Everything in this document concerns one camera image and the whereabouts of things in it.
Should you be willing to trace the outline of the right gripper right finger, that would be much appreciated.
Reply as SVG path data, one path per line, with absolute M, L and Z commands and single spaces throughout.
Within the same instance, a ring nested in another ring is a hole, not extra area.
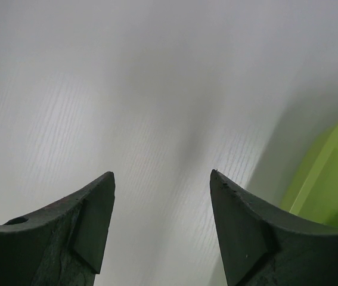
M 281 210 L 217 170 L 210 196 L 228 285 L 338 285 L 338 228 Z

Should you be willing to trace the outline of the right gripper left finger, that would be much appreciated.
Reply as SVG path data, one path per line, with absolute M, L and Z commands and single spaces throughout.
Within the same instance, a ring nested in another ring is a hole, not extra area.
M 0 285 L 93 285 L 114 206 L 106 172 L 82 189 L 0 225 Z

